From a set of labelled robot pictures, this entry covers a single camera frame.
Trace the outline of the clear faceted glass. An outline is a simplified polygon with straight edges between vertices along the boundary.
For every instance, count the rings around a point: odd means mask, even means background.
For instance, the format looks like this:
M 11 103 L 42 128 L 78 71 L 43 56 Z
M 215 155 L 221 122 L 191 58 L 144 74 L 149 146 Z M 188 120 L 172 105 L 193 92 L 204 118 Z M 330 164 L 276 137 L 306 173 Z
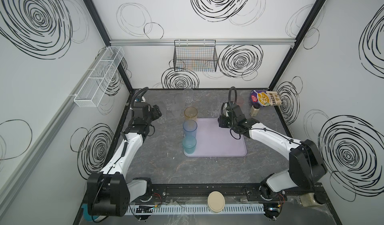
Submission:
M 220 106 L 217 104 L 213 104 L 211 106 L 211 117 L 212 118 L 219 118 L 221 112 L 220 112 Z

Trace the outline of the lilac plastic tray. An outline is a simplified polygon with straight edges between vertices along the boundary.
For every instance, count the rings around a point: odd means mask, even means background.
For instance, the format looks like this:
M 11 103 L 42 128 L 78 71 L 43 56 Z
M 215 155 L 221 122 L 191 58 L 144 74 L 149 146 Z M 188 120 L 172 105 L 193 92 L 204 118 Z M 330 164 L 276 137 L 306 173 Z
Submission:
M 197 119 L 197 145 L 188 157 L 242 157 L 247 154 L 244 137 L 235 139 L 214 118 Z

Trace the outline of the yellow plastic cup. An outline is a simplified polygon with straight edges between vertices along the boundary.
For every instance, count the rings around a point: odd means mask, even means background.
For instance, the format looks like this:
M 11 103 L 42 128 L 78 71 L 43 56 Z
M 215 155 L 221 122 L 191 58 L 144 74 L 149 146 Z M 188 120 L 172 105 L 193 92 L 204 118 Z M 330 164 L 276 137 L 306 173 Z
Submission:
M 195 107 L 187 107 L 184 110 L 185 120 L 196 120 L 198 116 L 198 110 Z

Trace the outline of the blue plastic cup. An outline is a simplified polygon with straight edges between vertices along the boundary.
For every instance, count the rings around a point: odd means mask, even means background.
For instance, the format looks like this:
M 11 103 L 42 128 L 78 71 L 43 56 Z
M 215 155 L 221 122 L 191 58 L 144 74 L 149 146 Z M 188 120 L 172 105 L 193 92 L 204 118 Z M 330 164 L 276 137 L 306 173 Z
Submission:
M 189 119 L 183 123 L 183 130 L 185 136 L 196 137 L 198 124 L 195 120 Z

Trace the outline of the teal plastic cup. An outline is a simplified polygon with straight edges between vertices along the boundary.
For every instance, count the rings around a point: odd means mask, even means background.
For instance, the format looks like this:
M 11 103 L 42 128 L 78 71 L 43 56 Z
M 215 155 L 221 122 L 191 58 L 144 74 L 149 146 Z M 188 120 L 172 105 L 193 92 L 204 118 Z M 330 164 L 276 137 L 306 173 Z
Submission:
M 186 154 L 192 154 L 196 150 L 197 140 L 194 136 L 187 135 L 183 139 L 183 149 Z

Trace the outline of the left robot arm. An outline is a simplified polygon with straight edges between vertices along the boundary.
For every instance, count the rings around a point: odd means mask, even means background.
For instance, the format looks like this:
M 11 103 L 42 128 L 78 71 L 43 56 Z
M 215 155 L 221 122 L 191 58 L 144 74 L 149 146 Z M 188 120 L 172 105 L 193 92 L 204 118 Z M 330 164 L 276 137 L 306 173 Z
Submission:
M 127 183 L 126 174 L 139 148 L 149 136 L 152 122 L 162 116 L 158 105 L 136 102 L 132 118 L 123 132 L 123 141 L 100 172 L 87 181 L 88 214 L 93 217 L 122 217 L 136 199 L 152 198 L 152 181 L 136 178 Z

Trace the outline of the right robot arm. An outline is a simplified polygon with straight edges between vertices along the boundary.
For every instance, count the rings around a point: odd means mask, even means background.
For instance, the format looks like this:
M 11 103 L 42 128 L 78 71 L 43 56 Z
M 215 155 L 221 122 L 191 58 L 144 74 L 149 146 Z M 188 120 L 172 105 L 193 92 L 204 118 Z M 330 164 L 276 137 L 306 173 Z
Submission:
M 246 118 L 241 108 L 225 102 L 220 108 L 219 127 L 228 128 L 252 140 L 259 141 L 281 154 L 289 162 L 285 171 L 272 174 L 260 183 L 259 193 L 266 201 L 290 188 L 311 190 L 328 172 L 317 145 L 311 140 L 300 141 L 274 131 L 253 118 Z

